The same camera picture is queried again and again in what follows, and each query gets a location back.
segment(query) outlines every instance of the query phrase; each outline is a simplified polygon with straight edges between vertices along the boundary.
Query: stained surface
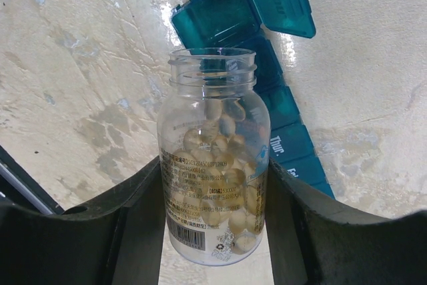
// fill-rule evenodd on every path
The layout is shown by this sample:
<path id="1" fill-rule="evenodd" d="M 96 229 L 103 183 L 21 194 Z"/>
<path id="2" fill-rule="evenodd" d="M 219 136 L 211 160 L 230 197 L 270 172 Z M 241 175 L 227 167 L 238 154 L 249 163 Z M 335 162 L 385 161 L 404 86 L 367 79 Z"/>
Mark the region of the stained surface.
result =
<path id="1" fill-rule="evenodd" d="M 63 207 L 157 155 L 185 1 L 0 1 L 0 144 Z M 310 0 L 313 39 L 268 33 L 337 199 L 387 217 L 427 207 L 426 2 Z M 163 258 L 161 284 L 272 283 L 266 241 L 221 270 Z"/>

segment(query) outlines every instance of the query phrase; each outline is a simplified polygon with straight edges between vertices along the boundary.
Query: clear plastic bottle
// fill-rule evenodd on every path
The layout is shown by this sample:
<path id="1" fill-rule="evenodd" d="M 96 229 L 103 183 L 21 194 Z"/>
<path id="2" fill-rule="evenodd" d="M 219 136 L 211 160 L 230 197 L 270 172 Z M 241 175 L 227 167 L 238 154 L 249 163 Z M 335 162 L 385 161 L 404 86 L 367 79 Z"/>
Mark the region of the clear plastic bottle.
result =
<path id="1" fill-rule="evenodd" d="M 270 117 L 252 89 L 255 53 L 170 57 L 172 92 L 157 121 L 169 237 L 192 262 L 233 264 L 258 247 L 264 229 Z"/>

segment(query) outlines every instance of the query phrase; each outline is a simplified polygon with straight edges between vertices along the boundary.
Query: open bottle mouth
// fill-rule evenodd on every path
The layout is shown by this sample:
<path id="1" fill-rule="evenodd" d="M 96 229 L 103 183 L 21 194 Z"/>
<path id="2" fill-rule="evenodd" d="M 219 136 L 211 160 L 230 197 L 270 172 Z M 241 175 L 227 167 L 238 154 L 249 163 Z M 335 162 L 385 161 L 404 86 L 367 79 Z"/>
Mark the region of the open bottle mouth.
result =
<path id="1" fill-rule="evenodd" d="M 181 49 L 170 54 L 173 87 L 252 87 L 256 53 L 240 48 Z"/>

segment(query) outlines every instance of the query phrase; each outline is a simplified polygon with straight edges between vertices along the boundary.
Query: bottle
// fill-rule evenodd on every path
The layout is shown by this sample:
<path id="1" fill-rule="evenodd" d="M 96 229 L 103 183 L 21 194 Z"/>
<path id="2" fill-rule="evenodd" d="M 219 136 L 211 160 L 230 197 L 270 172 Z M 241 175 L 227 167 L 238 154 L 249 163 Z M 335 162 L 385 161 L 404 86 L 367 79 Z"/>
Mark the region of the bottle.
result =
<path id="1" fill-rule="evenodd" d="M 171 93 L 157 120 L 167 226 L 188 260 L 224 266 L 260 244 L 270 117 L 256 83 L 255 52 L 174 51 Z"/>

